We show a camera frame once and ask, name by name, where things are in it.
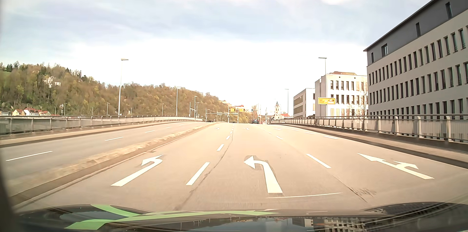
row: guardrail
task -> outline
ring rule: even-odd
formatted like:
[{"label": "guardrail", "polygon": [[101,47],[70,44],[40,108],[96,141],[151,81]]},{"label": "guardrail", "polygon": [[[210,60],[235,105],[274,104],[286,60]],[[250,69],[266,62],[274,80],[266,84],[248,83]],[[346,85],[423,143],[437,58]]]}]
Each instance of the guardrail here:
[{"label": "guardrail", "polygon": [[271,123],[344,128],[468,143],[468,114],[284,118]]},{"label": "guardrail", "polygon": [[80,127],[97,127],[135,122],[202,121],[183,116],[1,116],[0,135]]}]

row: gray building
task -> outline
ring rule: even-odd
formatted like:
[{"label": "gray building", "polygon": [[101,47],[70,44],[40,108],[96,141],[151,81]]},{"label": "gray building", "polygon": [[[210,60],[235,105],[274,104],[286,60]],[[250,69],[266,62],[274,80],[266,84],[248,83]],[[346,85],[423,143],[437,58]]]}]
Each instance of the gray building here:
[{"label": "gray building", "polygon": [[468,0],[431,0],[367,52],[370,115],[468,110]]}]

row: windshield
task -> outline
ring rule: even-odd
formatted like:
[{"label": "windshield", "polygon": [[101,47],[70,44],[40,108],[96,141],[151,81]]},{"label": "windshield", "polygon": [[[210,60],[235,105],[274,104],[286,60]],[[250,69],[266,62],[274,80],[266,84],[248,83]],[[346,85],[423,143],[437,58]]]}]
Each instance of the windshield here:
[{"label": "windshield", "polygon": [[21,222],[346,232],[465,204],[468,0],[1,3],[0,174]]}]

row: straight and right arrow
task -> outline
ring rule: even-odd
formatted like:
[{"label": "straight and right arrow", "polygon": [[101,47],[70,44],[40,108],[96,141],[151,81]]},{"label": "straight and right arrow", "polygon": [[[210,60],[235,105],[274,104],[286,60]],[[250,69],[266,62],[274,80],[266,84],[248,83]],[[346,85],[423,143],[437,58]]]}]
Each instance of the straight and right arrow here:
[{"label": "straight and right arrow", "polygon": [[396,168],[396,169],[399,169],[403,172],[407,172],[409,174],[412,174],[412,175],[416,175],[418,176],[419,178],[422,178],[422,179],[425,179],[425,180],[428,180],[428,179],[434,179],[433,177],[431,176],[428,176],[428,175],[425,175],[425,174],[420,174],[418,172],[415,172],[413,170],[410,170],[410,169],[406,169],[406,167],[412,167],[414,169],[418,169],[418,167],[415,165],[415,164],[409,164],[409,163],[402,163],[402,162],[397,162],[397,161],[394,161],[395,163],[398,163],[398,164],[391,164],[391,163],[388,163],[386,162],[384,159],[381,159],[381,158],[377,158],[377,157],[373,157],[373,156],[369,156],[369,155],[365,155],[365,154],[361,154],[361,153],[358,153],[360,156],[368,159],[369,161],[371,162],[379,162],[379,163],[383,163],[385,165],[388,165],[388,166],[391,166],[393,168]]}]

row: car hood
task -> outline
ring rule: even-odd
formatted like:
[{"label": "car hood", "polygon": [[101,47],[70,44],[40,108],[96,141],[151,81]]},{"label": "car hood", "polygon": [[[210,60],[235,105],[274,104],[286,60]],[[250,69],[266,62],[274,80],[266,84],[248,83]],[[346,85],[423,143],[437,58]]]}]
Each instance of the car hood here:
[{"label": "car hood", "polygon": [[364,210],[317,211],[257,209],[150,212],[120,206],[85,204],[18,213],[24,231],[449,231],[468,228],[468,205],[401,203]]}]

